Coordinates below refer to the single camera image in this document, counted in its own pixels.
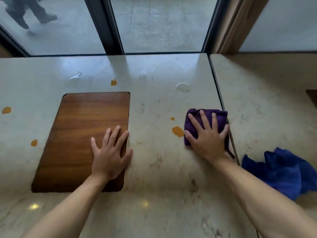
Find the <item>leg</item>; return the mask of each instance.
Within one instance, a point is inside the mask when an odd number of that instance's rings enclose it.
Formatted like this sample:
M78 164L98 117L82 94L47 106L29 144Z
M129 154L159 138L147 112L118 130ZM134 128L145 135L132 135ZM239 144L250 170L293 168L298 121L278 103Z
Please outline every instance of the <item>leg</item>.
M29 29L29 26L23 19L25 14L24 0L11 0L11 3L6 7L5 10L17 24L19 24L24 29Z
M47 14L45 9L40 6L37 0L25 0L25 3L30 7L31 11L34 13L40 23L43 24L57 19L56 15Z

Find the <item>forearm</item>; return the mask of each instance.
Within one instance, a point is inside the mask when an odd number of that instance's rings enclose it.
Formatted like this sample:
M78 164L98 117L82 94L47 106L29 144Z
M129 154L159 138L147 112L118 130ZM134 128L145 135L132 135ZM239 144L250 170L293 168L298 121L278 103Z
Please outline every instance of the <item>forearm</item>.
M90 176L65 200L47 213L23 238L79 237L89 212L107 180Z
M234 161L216 158L240 206L264 237L315 237L317 223L295 202L271 188Z

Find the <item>finger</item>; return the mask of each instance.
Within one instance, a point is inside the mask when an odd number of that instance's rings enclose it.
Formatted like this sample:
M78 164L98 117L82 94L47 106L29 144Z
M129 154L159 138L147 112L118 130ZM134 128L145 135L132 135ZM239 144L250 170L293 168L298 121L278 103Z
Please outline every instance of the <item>finger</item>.
M111 128L108 128L106 133L105 133L105 136L103 137L102 146L107 147L108 142L109 142L110 133L111 133Z
M195 129L197 130L198 134L199 132L203 131L204 129L200 126L200 124L198 123L198 121L194 118L194 116L192 114L188 114L189 119L191 120L191 123L193 124L193 126L195 127Z
M199 113L200 113L201 120L203 121L204 129L205 130L211 129L209 121L205 115L205 112L203 110L200 110Z
M188 130L185 130L184 134L189 143L191 143L191 145L193 145L197 141Z
M125 142L126 138L129 136L129 131L125 131L121 137L118 139L116 143L116 148L121 150L123 143Z
M224 127L224 130L220 134L220 137L224 140L226 136L228 135L228 132L229 132L229 125L226 124L226 126Z
M133 155L132 149L129 149L129 151L125 153L125 155L121 159L121 164L123 165L123 167L126 167L130 163L132 155Z
M97 152L99 151L97 145L96 145L96 140L94 137L91 137L90 139L90 144L91 144L91 149L93 150L93 154L96 155Z
M212 129L218 131L217 115L216 115L215 113L212 113L211 116L212 116L212 122L211 122L211 124L212 124Z
M108 145L110 145L111 147L114 146L114 143L116 142L116 139L117 139L117 136L118 136L118 133L120 131L120 126L118 125L114 131L112 132L112 134L110 135L110 138L109 138L109 142L108 142Z

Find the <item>hand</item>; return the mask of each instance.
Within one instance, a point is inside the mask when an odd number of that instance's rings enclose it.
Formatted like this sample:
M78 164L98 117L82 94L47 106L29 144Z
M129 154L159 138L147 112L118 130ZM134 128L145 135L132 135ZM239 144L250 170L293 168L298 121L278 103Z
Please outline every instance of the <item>hand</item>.
M91 148L94 154L92 176L101 177L106 183L117 178L132 158L132 149L127 151L123 158L120 157L122 145L129 136L129 131L125 131L114 145L120 128L117 126L111 135L111 128L107 129L101 149L97 147L95 138L91 138Z
M218 134L216 114L212 113L212 129L203 110L200 110L200 116L204 129L192 114L188 114L189 119L198 132L198 139L195 139L188 130L185 130L184 133L193 149L212 164L217 157L224 156L224 139L228 134L229 125L227 124L221 134Z

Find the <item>pants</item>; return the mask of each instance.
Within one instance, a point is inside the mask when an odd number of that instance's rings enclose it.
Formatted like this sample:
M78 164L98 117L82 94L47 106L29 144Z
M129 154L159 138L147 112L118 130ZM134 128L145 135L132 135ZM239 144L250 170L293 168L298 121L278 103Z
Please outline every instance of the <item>pants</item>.
M11 0L9 8L13 9L18 17L23 18L26 5L37 18L43 18L47 15L45 9L38 4L37 0Z

